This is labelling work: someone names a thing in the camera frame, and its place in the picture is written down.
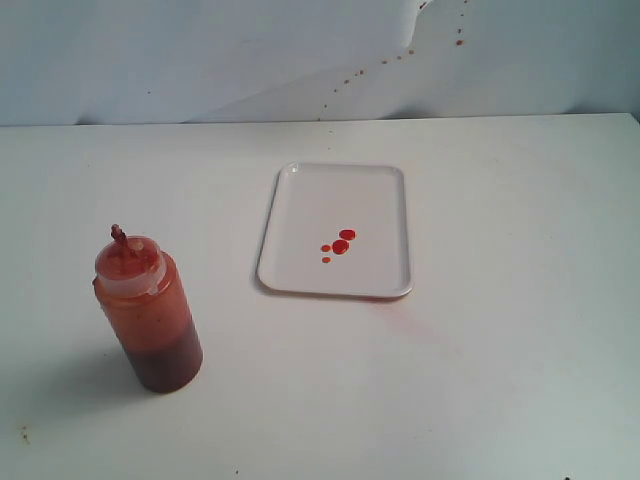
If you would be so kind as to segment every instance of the sauce splatter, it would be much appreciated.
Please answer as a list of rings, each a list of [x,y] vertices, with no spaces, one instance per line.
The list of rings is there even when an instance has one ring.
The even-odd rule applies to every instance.
[[[340,239],[333,242],[333,253],[336,255],[342,255],[346,253],[347,250],[349,250],[349,242],[346,240]]]
[[[341,230],[339,237],[343,240],[351,241],[356,238],[355,230]]]

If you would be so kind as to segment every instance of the sauce drop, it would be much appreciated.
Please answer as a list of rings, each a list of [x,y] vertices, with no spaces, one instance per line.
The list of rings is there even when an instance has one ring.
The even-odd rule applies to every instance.
[[[346,240],[340,239],[333,242],[333,252],[336,255],[342,255],[347,250],[349,250],[349,242],[347,242]]]
[[[356,238],[356,232],[355,230],[341,230],[339,236],[343,240],[351,241]]]

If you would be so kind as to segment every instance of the translucent bottle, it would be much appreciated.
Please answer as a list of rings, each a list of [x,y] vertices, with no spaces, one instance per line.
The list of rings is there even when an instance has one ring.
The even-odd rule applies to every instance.
[[[150,238],[118,225],[111,236],[96,258],[96,298],[142,385],[178,390],[200,370],[202,349],[176,264]]]

